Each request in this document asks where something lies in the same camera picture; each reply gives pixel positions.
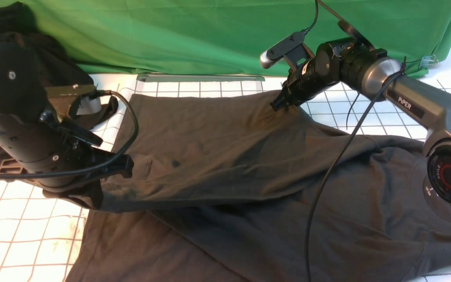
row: wire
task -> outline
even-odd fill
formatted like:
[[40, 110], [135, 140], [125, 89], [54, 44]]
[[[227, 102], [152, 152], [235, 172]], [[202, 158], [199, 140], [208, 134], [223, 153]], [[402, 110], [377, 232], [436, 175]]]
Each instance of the wire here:
[[21, 174], [21, 175], [15, 175], [15, 174], [0, 174], [0, 180], [31, 180], [31, 179], [43, 179], [43, 178], [54, 178], [54, 177], [71, 177], [71, 176], [78, 176], [78, 175], [85, 175], [94, 171], [98, 171], [105, 166], [110, 165], [111, 163], [114, 163], [117, 159], [123, 156], [123, 154], [130, 148], [130, 146], [133, 144], [133, 142], [136, 140], [138, 136], [138, 120], [135, 112], [133, 111], [132, 107], [130, 106], [130, 103], [126, 98], [123, 97], [123, 95], [119, 94], [118, 92], [114, 91], [106, 91], [104, 95], [101, 96], [115, 96], [119, 98], [123, 104], [126, 105], [126, 111], [131, 116], [133, 120], [133, 133], [130, 136], [130, 138], [127, 140], [125, 145], [120, 148], [120, 150], [113, 155], [108, 161], [100, 163], [95, 166], [90, 166], [89, 168], [81, 168], [80, 170], [73, 170], [73, 171], [65, 171], [65, 172], [54, 172], [54, 173], [31, 173], [31, 174]]
[[318, 21], [318, 14], [319, 14], [318, 0], [314, 1], [314, 5], [316, 6], [315, 10], [314, 10], [314, 21], [310, 27], [308, 27], [304, 30], [304, 35], [307, 35], [313, 29], [313, 27], [316, 25], [316, 22]]
[[347, 122], [349, 121], [349, 115], [351, 114], [352, 107], [354, 107], [354, 104], [356, 104], [356, 101], [358, 101], [359, 95], [360, 95], [359, 93], [358, 93], [358, 95], [356, 95], [356, 98], [354, 98], [354, 101], [352, 102], [351, 107], [349, 108], [349, 112], [347, 112], [347, 116], [346, 116], [346, 130], [347, 130]]
[[337, 163], [339, 162], [340, 158], [344, 155], [344, 152], [347, 150], [347, 148], [349, 147], [349, 145], [353, 141], [354, 136], [356, 136], [356, 134], [358, 133], [359, 128], [361, 127], [361, 125], [365, 121], [365, 118], [368, 115], [368, 113], [370, 112], [370, 110], [372, 109], [373, 105], [379, 100], [379, 98], [381, 98], [383, 96], [383, 93], [387, 89], [387, 87], [390, 86], [390, 84], [392, 82], [394, 82], [394, 80], [396, 80], [396, 78], [399, 77], [400, 75], [403, 75], [403, 72], [397, 72], [397, 73], [391, 75], [390, 78], [385, 82], [385, 84], [379, 90], [377, 95], [374, 97], [374, 99], [370, 102], [370, 104], [368, 105], [368, 107], [365, 110], [365, 113], [363, 113], [363, 116], [360, 118], [360, 120], [358, 121], [358, 124], [356, 125], [356, 127], [353, 130], [353, 132], [351, 133], [351, 136], [349, 136], [349, 139], [347, 140], [346, 145], [344, 146], [344, 148], [342, 148], [340, 153], [337, 155], [337, 157], [335, 158], [333, 163], [328, 168], [328, 171], [326, 172], [326, 174], [323, 177], [323, 180], [321, 182], [321, 186], [316, 191], [316, 195], [314, 197], [314, 203], [311, 206], [311, 210], [309, 211], [309, 216], [307, 218], [306, 234], [305, 234], [305, 237], [304, 237], [304, 240], [305, 240], [305, 242], [304, 242], [304, 252], [305, 252], [304, 255], [305, 255], [305, 261], [306, 261], [306, 272], [307, 272], [307, 277], [308, 277], [308, 281], [309, 282], [311, 282], [311, 266], [309, 265], [309, 235], [310, 235], [310, 232], [311, 232], [311, 224], [312, 224], [312, 221], [313, 221], [314, 212], [316, 210], [316, 205], [317, 205], [318, 200], [319, 200], [319, 198], [320, 198], [320, 196], [322, 194], [323, 188], [324, 188], [326, 182], [328, 181], [328, 178], [329, 178], [330, 173], [332, 172], [333, 168], [337, 165]]

